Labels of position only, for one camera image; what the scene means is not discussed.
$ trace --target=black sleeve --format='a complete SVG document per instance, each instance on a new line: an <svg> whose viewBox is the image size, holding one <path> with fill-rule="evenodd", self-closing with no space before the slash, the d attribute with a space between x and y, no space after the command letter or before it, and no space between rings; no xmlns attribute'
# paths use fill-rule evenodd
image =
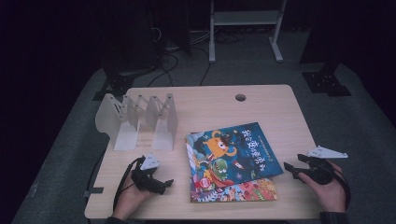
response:
<svg viewBox="0 0 396 224"><path fill-rule="evenodd" d="M348 224L347 213L321 212L320 222L322 224Z"/></svg>
<svg viewBox="0 0 396 224"><path fill-rule="evenodd" d="M106 219L105 224L128 224L127 222L122 221L121 219L118 219L116 217L108 217Z"/></svg>

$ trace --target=colorful book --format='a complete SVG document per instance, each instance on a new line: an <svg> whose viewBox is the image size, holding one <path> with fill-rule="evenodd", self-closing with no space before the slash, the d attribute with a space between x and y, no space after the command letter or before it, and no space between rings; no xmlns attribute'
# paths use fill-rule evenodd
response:
<svg viewBox="0 0 396 224"><path fill-rule="evenodd" d="M191 182L192 203L254 202L276 199L274 183L267 178L202 192L196 192Z"/></svg>
<svg viewBox="0 0 396 224"><path fill-rule="evenodd" d="M196 192L283 174L258 122L186 135Z"/></svg>

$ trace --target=book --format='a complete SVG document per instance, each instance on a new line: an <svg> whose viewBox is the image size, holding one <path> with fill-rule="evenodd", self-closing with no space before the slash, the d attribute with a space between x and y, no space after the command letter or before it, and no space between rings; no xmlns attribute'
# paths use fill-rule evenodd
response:
<svg viewBox="0 0 396 224"><path fill-rule="evenodd" d="M276 199L275 185L267 178L202 192L196 192L191 181L191 203L253 202Z"/></svg>
<svg viewBox="0 0 396 224"><path fill-rule="evenodd" d="M196 192L283 174L258 122L186 135Z"/></svg>

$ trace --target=wooden tabletop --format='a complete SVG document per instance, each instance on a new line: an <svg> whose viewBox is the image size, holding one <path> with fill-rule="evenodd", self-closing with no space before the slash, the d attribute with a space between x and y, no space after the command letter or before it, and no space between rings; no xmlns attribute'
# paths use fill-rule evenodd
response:
<svg viewBox="0 0 396 224"><path fill-rule="evenodd" d="M177 135L173 150L151 148L153 132L141 128L136 149L114 151L108 145L95 188L86 210L87 218L111 216L114 195L126 167L134 159L150 152L161 162L154 174L160 181L175 179L164 195L145 202L132 216L138 219L302 219L318 218L320 206L314 193L291 173L272 178L278 199L274 202L190 203L190 164L184 137L196 133L259 122L271 148L283 168L283 161L307 168L297 160L316 147L302 111L290 86L207 86L133 88L127 95L138 94L147 99L156 95L163 102L166 93L173 93L177 109Z"/></svg>

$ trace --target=white desk organizer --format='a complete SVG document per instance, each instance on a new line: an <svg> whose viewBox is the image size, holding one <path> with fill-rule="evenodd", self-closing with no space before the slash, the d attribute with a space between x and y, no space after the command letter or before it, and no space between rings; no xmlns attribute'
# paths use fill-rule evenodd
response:
<svg viewBox="0 0 396 224"><path fill-rule="evenodd" d="M99 107L95 123L99 132L108 134L114 150L135 149L141 125L154 131L153 149L173 149L177 131L175 101L168 93L164 103L157 96L150 96L147 101L142 95L135 101L124 95L120 103L108 93Z"/></svg>

